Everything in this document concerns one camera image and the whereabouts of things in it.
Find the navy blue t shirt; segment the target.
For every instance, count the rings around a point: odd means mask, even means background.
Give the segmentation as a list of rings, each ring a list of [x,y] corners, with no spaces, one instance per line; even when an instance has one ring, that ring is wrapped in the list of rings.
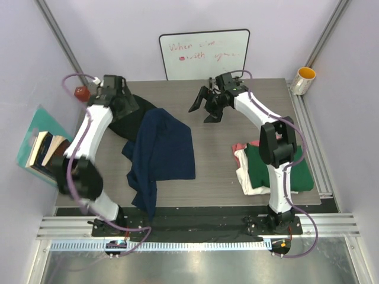
[[[156,213],[158,181],[196,178],[191,129],[162,108],[144,115],[136,141],[128,141],[122,154],[131,161],[127,181],[136,191],[132,204],[150,221]]]

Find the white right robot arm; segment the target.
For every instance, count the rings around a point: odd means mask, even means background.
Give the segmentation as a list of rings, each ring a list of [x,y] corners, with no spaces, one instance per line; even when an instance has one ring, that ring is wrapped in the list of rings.
[[[274,234],[289,233],[295,220],[290,165],[297,151],[292,119],[271,111],[230,72],[218,75],[209,80],[208,86],[202,86],[189,111],[199,109],[201,104],[209,114],[204,120],[206,123],[220,122],[223,110],[231,107],[260,129],[259,156],[268,169],[270,185],[268,213],[263,225]]]

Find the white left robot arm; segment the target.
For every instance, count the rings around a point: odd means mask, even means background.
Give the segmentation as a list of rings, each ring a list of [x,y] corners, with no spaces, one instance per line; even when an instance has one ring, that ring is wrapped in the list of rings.
[[[95,157],[108,126],[139,106],[130,93],[126,79],[118,75],[91,77],[96,93],[82,103],[85,113],[81,126],[62,156],[53,159],[53,173],[59,192],[70,196],[83,214],[93,213],[114,236],[127,231],[121,207],[104,190],[103,178],[95,167]]]

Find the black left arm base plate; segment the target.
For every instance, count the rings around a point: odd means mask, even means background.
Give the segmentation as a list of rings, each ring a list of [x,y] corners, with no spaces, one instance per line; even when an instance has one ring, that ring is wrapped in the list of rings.
[[[151,230],[150,226],[132,228],[127,226],[125,218],[115,221],[106,221],[96,218],[90,220],[87,224],[92,226],[92,237],[125,237],[125,236],[139,236],[145,235]]]

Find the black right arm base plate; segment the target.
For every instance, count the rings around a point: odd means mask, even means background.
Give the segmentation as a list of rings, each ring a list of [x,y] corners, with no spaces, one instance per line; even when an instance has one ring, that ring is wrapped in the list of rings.
[[[259,235],[302,235],[303,229],[299,217],[292,221],[284,221],[276,224],[267,215],[247,216],[242,218],[245,224],[245,233],[251,236]]]

